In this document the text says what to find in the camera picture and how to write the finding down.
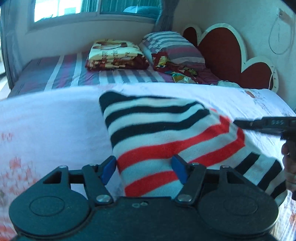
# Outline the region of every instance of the heart-shaped headboard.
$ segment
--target heart-shaped headboard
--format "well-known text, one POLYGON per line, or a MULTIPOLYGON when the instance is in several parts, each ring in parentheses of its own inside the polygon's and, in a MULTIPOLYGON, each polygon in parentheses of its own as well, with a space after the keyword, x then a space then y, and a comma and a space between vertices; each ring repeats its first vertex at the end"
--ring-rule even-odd
POLYGON ((221 80, 242 88, 278 91, 278 74, 272 62, 263 56, 248 60, 242 37, 229 24, 215 24, 204 33, 197 25, 187 25, 182 33, 198 47, 206 66, 221 80))

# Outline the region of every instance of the colorful cloth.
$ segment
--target colorful cloth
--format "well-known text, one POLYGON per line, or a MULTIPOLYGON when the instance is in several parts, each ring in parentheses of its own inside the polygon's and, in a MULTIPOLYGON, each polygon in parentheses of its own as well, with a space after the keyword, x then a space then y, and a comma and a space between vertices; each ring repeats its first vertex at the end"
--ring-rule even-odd
POLYGON ((175 83, 198 84, 197 72, 194 69, 172 63, 166 52, 152 54, 153 69, 155 71, 169 74, 175 83))
POLYGON ((85 67, 89 70, 147 69, 149 62, 140 48, 128 41, 97 40, 85 67))

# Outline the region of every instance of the electrical cord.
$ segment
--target electrical cord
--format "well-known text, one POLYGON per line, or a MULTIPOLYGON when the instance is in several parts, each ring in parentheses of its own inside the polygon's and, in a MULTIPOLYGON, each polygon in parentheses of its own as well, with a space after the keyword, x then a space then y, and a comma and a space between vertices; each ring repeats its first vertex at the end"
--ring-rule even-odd
POLYGON ((272 51, 274 54, 276 54, 276 55, 283 55, 284 53, 286 53, 286 52, 289 50, 289 48, 290 48, 291 45, 292 45, 292 28, 291 28, 291 26, 290 26, 291 31, 290 31, 290 44, 289 44, 289 46, 288 46, 283 52, 281 52, 281 53, 277 53, 277 52, 275 52, 275 51, 272 49, 272 47, 271 47, 270 39, 271 39, 272 31, 273 31, 273 29, 274 29, 274 27, 275 27, 275 25, 276 25, 276 22, 277 22, 279 19, 280 19, 280 18, 279 18, 279 16, 278 16, 278 17, 275 19, 275 21, 274 21, 274 23, 273 23, 273 25, 272 25, 272 27, 271 27, 270 34, 269 34, 269 38, 268 38, 268 44, 269 44, 269 48, 271 49, 271 51, 272 51))

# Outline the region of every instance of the wall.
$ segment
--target wall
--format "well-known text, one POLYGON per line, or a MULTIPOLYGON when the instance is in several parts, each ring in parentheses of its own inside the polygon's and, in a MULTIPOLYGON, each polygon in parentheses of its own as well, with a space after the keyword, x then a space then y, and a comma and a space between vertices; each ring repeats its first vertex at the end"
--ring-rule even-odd
MULTIPOLYGON (((281 0, 198 0, 193 6, 179 6, 175 15, 176 31, 189 23, 195 23, 205 30, 216 23, 232 25, 245 40, 249 58, 263 55, 272 60, 279 73, 278 94, 291 108, 296 107, 296 45, 284 55, 275 55, 269 48, 268 38, 276 19, 276 8, 293 12, 281 0)), ((281 52, 289 45, 290 27, 284 22, 277 22, 271 35, 271 46, 281 52)))
POLYGON ((152 31, 153 24, 132 21, 100 20, 64 24, 28 32, 28 9, 31 0, 18 0, 17 40, 26 64, 44 56, 89 50, 98 38, 124 39, 140 43, 152 31))

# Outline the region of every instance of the striped towel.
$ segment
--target striped towel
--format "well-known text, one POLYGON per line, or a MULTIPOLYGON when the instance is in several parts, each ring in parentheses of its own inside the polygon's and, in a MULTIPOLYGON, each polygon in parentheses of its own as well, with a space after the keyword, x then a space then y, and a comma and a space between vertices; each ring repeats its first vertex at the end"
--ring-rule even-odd
POLYGON ((169 60, 195 70, 205 68, 201 52, 177 32, 165 31, 144 36, 142 42, 152 53, 166 52, 169 60))
POLYGON ((210 169, 229 165, 280 205, 286 195, 280 162, 263 155, 227 117, 188 99, 106 92, 101 110, 127 196, 175 197, 182 184, 173 155, 210 169))

